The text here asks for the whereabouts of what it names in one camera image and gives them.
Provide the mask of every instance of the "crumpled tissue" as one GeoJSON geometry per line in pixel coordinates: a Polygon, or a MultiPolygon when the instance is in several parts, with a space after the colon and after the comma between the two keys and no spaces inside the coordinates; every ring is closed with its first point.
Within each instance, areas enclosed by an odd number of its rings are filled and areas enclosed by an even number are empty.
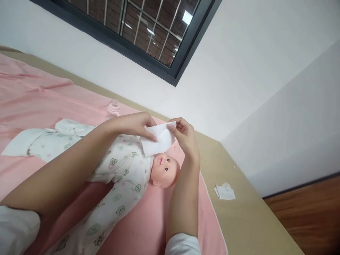
{"type": "Polygon", "coordinates": [[[169,124],[176,126],[176,122],[173,121],[145,128],[147,131],[149,131],[157,138],[157,142],[153,142],[150,141],[149,139],[141,137],[145,157],[149,157],[157,153],[164,153],[175,142],[175,136],[166,127],[169,124]]]}
{"type": "Polygon", "coordinates": [[[221,186],[217,186],[215,184],[216,188],[214,188],[217,196],[219,199],[224,200],[233,200],[236,199],[234,190],[230,187],[230,184],[225,182],[221,186]]]}

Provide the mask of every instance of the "printed baby onesie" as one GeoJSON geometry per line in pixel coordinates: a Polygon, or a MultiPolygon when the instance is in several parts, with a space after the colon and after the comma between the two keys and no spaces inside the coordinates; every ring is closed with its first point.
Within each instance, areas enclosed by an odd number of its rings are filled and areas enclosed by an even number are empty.
{"type": "MultiPolygon", "coordinates": [[[[64,119],[56,124],[55,130],[22,131],[4,152],[9,156],[36,155],[49,162],[94,128],[64,119]]],[[[104,183],[112,180],[113,188],[46,254],[96,254],[117,222],[142,198],[149,183],[153,159],[154,156],[145,158],[138,136],[120,135],[90,178],[90,181],[104,183]]]]}

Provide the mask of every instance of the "doll face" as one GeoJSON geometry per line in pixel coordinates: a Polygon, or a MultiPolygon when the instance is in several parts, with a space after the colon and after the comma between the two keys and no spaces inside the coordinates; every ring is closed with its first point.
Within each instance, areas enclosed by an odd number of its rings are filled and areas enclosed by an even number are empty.
{"type": "Polygon", "coordinates": [[[156,154],[150,179],[156,187],[168,188],[175,184],[180,170],[176,159],[165,153],[156,154]]]}

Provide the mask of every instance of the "white wall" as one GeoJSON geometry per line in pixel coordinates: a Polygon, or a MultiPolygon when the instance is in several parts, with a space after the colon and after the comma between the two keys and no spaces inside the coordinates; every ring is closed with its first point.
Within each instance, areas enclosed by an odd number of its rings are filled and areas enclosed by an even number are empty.
{"type": "Polygon", "coordinates": [[[335,0],[224,0],[176,88],[29,0],[0,0],[0,45],[217,140],[339,39],[335,0]]]}
{"type": "Polygon", "coordinates": [[[340,40],[222,145],[262,196],[340,170],[340,40]]]}

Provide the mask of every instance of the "pink blanket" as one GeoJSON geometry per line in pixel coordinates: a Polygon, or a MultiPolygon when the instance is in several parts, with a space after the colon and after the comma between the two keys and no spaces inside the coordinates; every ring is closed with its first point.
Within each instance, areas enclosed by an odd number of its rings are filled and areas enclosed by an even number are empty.
{"type": "MultiPolygon", "coordinates": [[[[0,54],[0,151],[12,128],[48,128],[59,117],[98,125],[106,119],[111,99],[76,86],[72,81],[0,54]]],[[[122,114],[137,110],[121,104],[122,114]]],[[[180,164],[178,144],[169,151],[180,164]]],[[[44,165],[37,157],[0,156],[0,200],[44,165]]],[[[71,229],[111,189],[112,184],[87,183],[58,218],[41,223],[41,231],[26,254],[42,254],[71,229]]],[[[137,206],[107,237],[98,254],[164,254],[165,220],[172,188],[149,184],[137,206]]],[[[202,254],[227,254],[226,245],[202,176],[199,179],[199,244],[202,254]]]]}

